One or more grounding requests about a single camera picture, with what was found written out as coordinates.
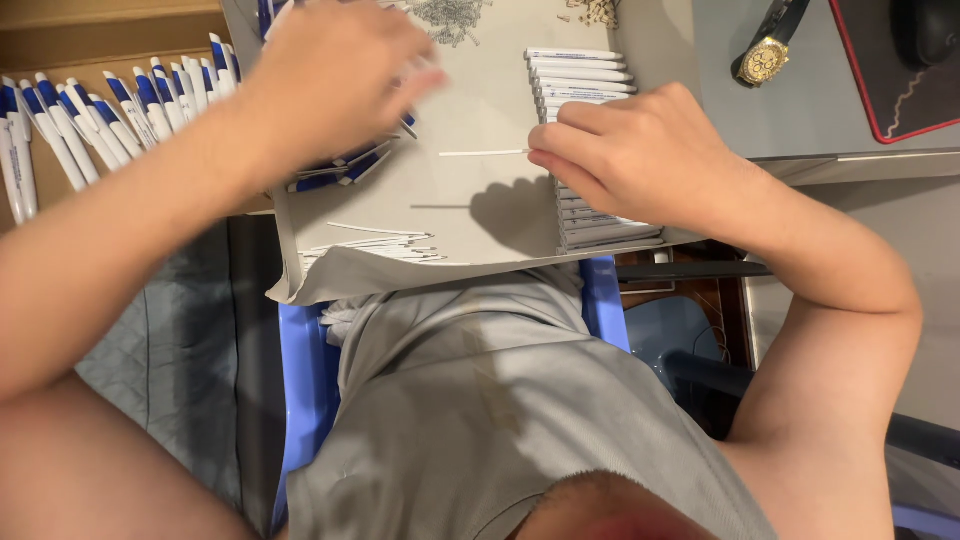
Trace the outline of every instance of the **person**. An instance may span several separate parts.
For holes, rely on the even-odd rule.
[[[293,10],[233,98],[0,239],[0,538],[255,537],[72,367],[179,246],[442,84],[431,55],[373,1]],[[739,246],[793,291],[730,436],[591,338],[561,269],[382,295],[280,536],[893,538],[884,434],[922,325],[898,254],[734,155],[680,85],[564,105],[529,142],[595,209]]]

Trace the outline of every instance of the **t-shirt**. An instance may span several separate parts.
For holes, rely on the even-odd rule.
[[[636,357],[589,335],[554,267],[375,297],[336,424],[290,475],[292,540],[503,540],[555,482],[607,470],[727,539],[776,538]]]

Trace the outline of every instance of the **computer mouse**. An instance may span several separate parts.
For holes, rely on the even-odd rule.
[[[960,0],[892,0],[890,18],[897,51],[908,64],[947,61],[960,34]]]

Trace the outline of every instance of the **hand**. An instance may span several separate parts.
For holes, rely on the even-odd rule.
[[[713,235],[770,180],[727,148],[680,84],[567,103],[557,120],[530,133],[530,161],[605,213]]]
[[[373,0],[314,0],[276,21],[259,64],[230,102],[240,109],[233,114],[255,126],[249,137],[261,143],[257,151],[289,173],[395,129],[444,81],[443,71],[425,63],[432,58],[433,42],[401,10]]]

